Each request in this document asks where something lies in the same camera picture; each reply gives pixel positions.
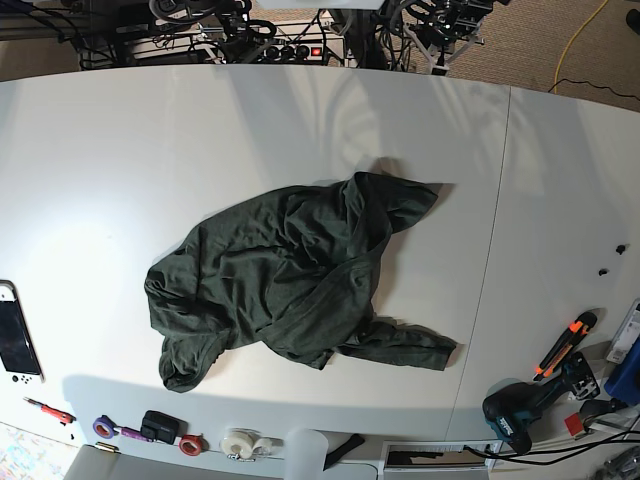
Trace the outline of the dark green t-shirt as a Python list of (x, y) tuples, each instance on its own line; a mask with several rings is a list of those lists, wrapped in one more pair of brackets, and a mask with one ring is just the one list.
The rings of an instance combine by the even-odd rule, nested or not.
[(224, 352), (255, 343), (316, 370), (336, 354), (445, 369), (453, 340), (373, 307), (391, 238), (437, 199), (427, 184), (357, 172), (270, 191), (196, 225), (144, 282), (164, 387), (190, 391)]

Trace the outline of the black power strip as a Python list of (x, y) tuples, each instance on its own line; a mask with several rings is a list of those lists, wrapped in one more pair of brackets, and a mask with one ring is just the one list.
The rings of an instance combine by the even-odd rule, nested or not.
[(344, 65), (345, 60), (328, 46), (320, 44), (271, 45), (258, 56), (257, 63)]

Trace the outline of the white paper roll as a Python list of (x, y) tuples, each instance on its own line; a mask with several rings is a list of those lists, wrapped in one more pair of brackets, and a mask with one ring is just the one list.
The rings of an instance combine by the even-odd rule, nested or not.
[(328, 439), (319, 431), (297, 429), (289, 432), (284, 441), (284, 479), (320, 479), (328, 447)]

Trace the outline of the clear tape dispenser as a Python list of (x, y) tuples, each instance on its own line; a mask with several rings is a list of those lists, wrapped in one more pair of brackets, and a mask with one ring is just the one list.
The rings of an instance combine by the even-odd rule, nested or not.
[(253, 461), (279, 453), (284, 442), (246, 429), (229, 429), (219, 442), (220, 450), (235, 461)]

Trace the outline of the red tape roll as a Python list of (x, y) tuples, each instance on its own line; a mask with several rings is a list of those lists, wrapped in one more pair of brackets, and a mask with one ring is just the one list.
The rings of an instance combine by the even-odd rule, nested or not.
[(205, 450), (201, 435), (184, 435), (180, 438), (178, 446), (183, 454), (190, 457), (199, 456)]

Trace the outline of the teal black power drill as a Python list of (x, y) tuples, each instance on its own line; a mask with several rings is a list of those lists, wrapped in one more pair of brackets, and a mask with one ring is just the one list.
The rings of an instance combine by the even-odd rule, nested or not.
[(560, 373), (544, 383), (517, 382), (489, 395), (482, 403), (482, 411), (498, 439), (516, 454), (524, 455), (532, 448), (530, 425), (565, 394), (572, 394), (577, 400), (592, 400), (600, 395), (600, 387), (582, 352), (571, 355)]

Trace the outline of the orange black utility knife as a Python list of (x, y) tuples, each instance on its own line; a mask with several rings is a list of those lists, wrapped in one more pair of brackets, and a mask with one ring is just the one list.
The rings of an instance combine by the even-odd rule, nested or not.
[(533, 382), (549, 378), (555, 373), (564, 359), (582, 342), (591, 329), (596, 325), (598, 318), (591, 311), (578, 316), (560, 335), (550, 351), (535, 369)]

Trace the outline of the purple tape roll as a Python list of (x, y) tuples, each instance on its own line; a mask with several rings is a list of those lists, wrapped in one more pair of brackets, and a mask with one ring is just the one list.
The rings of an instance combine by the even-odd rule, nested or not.
[(101, 415), (93, 422), (94, 432), (103, 439), (111, 439), (117, 435), (117, 425), (106, 415)]

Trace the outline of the red screwdriver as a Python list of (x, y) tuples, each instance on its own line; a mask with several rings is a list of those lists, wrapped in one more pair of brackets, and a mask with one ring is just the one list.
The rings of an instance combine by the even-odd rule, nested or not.
[(66, 426), (66, 425), (70, 425), (72, 423), (74, 423), (76, 421), (75, 417), (73, 415), (71, 415), (70, 413), (64, 412), (62, 410), (59, 409), (55, 409), (52, 408), (42, 402), (36, 401), (34, 399), (25, 397), (24, 401), (27, 402), (28, 404), (36, 407), (39, 411), (55, 418), (59, 423), (61, 423), (62, 425)]

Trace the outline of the white handheld game console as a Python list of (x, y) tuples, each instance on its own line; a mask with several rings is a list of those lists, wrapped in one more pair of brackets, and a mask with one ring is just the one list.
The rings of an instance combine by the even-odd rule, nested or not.
[(43, 383), (38, 360), (15, 286), (1, 281), (1, 362), (13, 383)]

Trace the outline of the blue box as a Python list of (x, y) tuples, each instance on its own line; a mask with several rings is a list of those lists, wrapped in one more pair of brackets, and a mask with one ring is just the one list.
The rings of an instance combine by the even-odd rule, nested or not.
[(604, 385), (606, 393), (627, 405), (639, 404), (640, 344), (633, 344), (624, 361), (618, 365)]

